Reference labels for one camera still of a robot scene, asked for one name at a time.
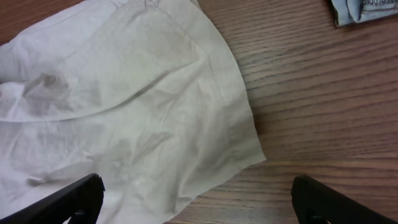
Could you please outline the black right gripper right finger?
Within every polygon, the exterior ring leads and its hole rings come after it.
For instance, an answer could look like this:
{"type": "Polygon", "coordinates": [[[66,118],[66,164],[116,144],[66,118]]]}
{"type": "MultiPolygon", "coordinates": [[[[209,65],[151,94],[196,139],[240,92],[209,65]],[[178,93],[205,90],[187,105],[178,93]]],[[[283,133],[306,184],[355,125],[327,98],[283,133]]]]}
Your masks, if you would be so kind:
{"type": "Polygon", "coordinates": [[[307,175],[295,177],[291,196],[300,224],[397,224],[307,175]]]}

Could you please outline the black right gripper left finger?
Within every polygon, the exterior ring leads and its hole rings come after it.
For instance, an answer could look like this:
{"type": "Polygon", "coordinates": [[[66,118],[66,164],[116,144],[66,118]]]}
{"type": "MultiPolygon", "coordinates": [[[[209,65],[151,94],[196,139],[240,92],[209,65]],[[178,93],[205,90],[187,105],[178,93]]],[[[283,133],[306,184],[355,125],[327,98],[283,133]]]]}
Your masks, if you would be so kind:
{"type": "Polygon", "coordinates": [[[95,224],[105,187],[95,173],[1,219],[1,224],[95,224]]]}

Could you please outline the beige khaki shorts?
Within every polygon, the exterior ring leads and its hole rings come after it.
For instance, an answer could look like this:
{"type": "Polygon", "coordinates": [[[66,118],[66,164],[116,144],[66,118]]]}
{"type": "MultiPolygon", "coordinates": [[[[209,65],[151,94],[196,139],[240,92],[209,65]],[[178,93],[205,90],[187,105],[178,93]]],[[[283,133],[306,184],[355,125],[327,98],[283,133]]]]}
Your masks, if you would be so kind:
{"type": "Polygon", "coordinates": [[[90,174],[100,223],[163,223],[265,160],[196,1],[83,1],[1,46],[1,216],[90,174]]]}

